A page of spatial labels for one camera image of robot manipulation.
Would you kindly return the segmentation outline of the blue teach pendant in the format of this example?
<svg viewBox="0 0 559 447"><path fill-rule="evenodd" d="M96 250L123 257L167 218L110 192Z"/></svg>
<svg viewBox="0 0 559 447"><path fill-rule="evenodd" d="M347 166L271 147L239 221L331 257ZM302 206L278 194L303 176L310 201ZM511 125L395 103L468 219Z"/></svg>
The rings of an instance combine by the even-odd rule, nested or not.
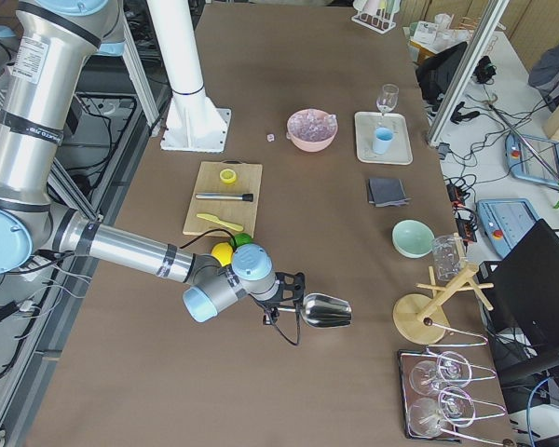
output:
<svg viewBox="0 0 559 447"><path fill-rule="evenodd" d="M476 211L495 252L505 258L539 220L525 198L483 199Z"/></svg>
<svg viewBox="0 0 559 447"><path fill-rule="evenodd" d="M524 135L523 138L536 153L555 171L552 175L539 159L528 149L525 142L510 132L505 140L506 159L513 177L540 183L558 189L559 143L541 137Z"/></svg>

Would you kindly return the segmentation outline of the black monitor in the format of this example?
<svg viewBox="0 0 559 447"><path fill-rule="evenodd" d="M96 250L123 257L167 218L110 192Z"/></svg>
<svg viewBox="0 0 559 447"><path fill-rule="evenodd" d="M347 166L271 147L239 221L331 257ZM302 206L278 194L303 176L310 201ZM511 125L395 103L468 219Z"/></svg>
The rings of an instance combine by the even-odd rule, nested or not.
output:
<svg viewBox="0 0 559 447"><path fill-rule="evenodd" d="M499 373L504 382L551 371L559 377L559 237L537 221L501 261L483 262L479 280L491 282L489 299L516 321L537 355Z"/></svg>

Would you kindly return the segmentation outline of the steel muddler black tip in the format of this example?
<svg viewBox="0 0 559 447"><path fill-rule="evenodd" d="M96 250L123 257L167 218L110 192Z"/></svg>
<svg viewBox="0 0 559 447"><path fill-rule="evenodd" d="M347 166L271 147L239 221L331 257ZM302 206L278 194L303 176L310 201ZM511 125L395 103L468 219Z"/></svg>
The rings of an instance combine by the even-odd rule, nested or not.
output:
<svg viewBox="0 0 559 447"><path fill-rule="evenodd" d="M242 201L253 202L254 194L230 194L230 193L196 193L197 200L215 200L215 201Z"/></svg>

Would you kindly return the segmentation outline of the yellow plastic knife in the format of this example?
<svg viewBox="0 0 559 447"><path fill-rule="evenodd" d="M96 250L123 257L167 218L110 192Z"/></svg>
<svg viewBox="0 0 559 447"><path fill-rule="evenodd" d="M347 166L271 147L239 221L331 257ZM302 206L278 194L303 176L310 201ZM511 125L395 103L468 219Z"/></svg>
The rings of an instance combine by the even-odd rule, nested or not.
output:
<svg viewBox="0 0 559 447"><path fill-rule="evenodd" d="M210 213L197 213L196 217L206 222L210 222L213 224L221 225L223 228L230 229L237 232L242 232L244 230L244 226L239 223L231 223L229 221L225 221L220 219L218 216Z"/></svg>

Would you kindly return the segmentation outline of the bamboo cutting board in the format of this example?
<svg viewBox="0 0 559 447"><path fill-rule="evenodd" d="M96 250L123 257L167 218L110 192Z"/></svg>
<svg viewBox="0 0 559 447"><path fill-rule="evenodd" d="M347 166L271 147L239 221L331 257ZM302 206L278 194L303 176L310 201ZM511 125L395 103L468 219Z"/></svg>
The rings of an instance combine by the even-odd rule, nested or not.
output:
<svg viewBox="0 0 559 447"><path fill-rule="evenodd" d="M231 184L223 183L220 179L220 172L223 169L235 171L237 179ZM184 221L183 233L188 236L197 236L215 228L214 223L197 217L198 213L210 213L222 221L241 225L242 232L253 237L262 173L261 164L202 161L193 195L198 193L253 194L253 200L248 202L237 199L197 199L192 196Z"/></svg>

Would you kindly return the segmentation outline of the green lime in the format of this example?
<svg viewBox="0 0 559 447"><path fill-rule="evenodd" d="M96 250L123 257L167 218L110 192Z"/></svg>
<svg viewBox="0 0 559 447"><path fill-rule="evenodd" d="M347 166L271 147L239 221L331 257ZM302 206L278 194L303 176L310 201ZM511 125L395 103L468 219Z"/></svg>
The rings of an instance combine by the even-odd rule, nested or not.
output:
<svg viewBox="0 0 559 447"><path fill-rule="evenodd" d="M252 237L246 233L238 233L230 238L230 243L235 250L240 246L252 243Z"/></svg>

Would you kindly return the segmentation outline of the pink bowl of ice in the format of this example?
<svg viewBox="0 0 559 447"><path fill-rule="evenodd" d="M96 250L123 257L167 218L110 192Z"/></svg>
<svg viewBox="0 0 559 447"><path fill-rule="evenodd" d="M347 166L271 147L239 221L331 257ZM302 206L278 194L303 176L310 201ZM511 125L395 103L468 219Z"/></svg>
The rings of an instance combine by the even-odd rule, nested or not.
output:
<svg viewBox="0 0 559 447"><path fill-rule="evenodd" d="M319 152L329 146L338 131L336 115L319 109L304 109L293 113L287 121L287 132L297 148Z"/></svg>

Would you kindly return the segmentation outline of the clear glass on stand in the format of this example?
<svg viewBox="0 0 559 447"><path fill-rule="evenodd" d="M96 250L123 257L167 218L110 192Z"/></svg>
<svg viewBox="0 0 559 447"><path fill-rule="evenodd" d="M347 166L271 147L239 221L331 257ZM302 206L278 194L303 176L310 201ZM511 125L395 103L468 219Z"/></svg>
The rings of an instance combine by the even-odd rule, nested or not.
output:
<svg viewBox="0 0 559 447"><path fill-rule="evenodd" d="M443 235L432 241L433 266L437 279L449 281L465 266L463 241L457 233Z"/></svg>

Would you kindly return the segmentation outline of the aluminium frame post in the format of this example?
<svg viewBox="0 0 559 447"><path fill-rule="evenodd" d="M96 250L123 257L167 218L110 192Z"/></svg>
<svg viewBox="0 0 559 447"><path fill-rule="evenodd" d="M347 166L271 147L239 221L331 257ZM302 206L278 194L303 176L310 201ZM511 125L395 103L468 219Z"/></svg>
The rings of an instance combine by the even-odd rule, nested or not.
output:
<svg viewBox="0 0 559 447"><path fill-rule="evenodd" d="M509 0L490 0L483 15L474 30L470 43L461 58L453 79L446 91L437 115L432 121L427 134L427 143L430 147L436 147L442 133L450 120L457 104L468 85L471 75L479 61L484 55L491 35L495 31Z"/></svg>

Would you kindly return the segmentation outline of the clear wine glass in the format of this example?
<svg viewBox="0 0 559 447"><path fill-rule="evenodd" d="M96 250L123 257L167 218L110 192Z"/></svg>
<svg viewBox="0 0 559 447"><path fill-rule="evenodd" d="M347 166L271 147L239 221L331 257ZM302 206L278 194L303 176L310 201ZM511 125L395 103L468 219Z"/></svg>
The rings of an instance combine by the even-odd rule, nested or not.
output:
<svg viewBox="0 0 559 447"><path fill-rule="evenodd" d="M385 114L391 112L397 105L399 98L399 88L395 84L385 84L382 86L375 105L379 112L379 121L381 124Z"/></svg>

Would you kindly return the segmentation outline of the black bag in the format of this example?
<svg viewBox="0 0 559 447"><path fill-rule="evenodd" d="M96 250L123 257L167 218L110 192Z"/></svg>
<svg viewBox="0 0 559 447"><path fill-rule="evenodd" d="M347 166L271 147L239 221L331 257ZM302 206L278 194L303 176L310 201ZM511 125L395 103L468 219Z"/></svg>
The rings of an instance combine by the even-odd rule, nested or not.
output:
<svg viewBox="0 0 559 447"><path fill-rule="evenodd" d="M458 65L467 49L466 42L441 51L435 56L425 59L416 68L416 80L421 88L422 98L437 111L444 94L455 75Z"/></svg>

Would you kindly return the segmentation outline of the steel ice scoop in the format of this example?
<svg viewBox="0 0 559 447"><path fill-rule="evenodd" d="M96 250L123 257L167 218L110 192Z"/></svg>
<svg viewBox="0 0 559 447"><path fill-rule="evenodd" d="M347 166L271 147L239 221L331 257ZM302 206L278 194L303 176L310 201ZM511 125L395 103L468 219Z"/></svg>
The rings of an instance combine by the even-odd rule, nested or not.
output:
<svg viewBox="0 0 559 447"><path fill-rule="evenodd" d="M294 305L280 305L279 311L292 312L314 328L349 326L352 310L348 301L323 293L312 292Z"/></svg>

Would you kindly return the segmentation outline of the upturned wine glass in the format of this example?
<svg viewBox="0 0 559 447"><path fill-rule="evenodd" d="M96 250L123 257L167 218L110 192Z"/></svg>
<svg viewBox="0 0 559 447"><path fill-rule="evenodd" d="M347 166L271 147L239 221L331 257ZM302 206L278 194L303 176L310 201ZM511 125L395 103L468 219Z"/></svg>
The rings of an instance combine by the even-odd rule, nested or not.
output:
<svg viewBox="0 0 559 447"><path fill-rule="evenodd" d="M464 389L448 386L436 398L418 398L408 405L406 426L413 437L426 440L473 440L490 445L503 445L466 434L463 429L478 421L507 415L504 406L473 398Z"/></svg>
<svg viewBox="0 0 559 447"><path fill-rule="evenodd" d="M416 393L437 396L448 386L463 388L471 382L495 379L497 373L491 368L470 363L455 351L445 351L425 355L412 368L408 377Z"/></svg>

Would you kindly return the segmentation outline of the blue plastic cup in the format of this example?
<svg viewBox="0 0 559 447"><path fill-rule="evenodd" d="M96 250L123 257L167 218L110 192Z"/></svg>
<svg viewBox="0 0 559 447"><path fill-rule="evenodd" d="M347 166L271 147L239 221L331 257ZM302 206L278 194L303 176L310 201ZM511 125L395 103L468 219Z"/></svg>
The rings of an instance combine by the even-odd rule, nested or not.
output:
<svg viewBox="0 0 559 447"><path fill-rule="evenodd" d="M391 146L393 141L393 131L386 127L377 127L372 141L372 151L374 154L383 155Z"/></svg>

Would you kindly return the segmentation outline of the green ceramic bowl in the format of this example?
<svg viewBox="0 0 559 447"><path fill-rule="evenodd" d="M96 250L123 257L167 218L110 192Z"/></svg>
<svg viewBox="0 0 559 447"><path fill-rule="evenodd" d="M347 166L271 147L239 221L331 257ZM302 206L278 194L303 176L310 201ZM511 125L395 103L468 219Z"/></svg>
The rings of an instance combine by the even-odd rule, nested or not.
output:
<svg viewBox="0 0 559 447"><path fill-rule="evenodd" d="M434 234L420 221L400 221L394 225L391 235L396 251L407 258L417 259L432 252Z"/></svg>

